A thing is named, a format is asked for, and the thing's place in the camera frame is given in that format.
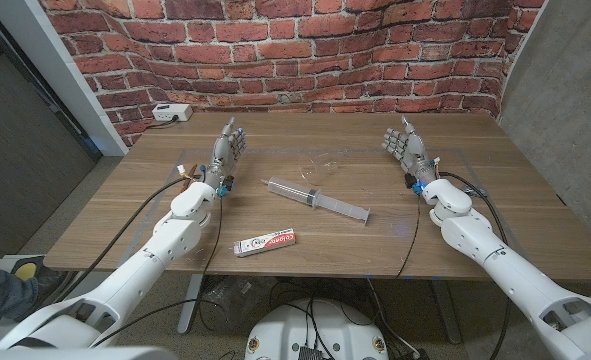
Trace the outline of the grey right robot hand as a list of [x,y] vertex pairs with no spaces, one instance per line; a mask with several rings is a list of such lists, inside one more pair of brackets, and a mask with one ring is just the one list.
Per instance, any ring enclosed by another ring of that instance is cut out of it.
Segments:
[[403,129],[388,128],[383,137],[382,147],[399,163],[405,174],[413,177],[419,187],[435,181],[435,165],[429,158],[424,143],[414,126],[403,115]]

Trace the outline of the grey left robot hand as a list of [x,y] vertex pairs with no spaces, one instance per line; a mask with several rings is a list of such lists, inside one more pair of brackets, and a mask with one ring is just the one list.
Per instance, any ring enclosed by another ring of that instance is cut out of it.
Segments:
[[245,135],[244,130],[236,126],[235,117],[231,117],[215,140],[204,183],[218,189],[227,176],[233,175],[246,148]]

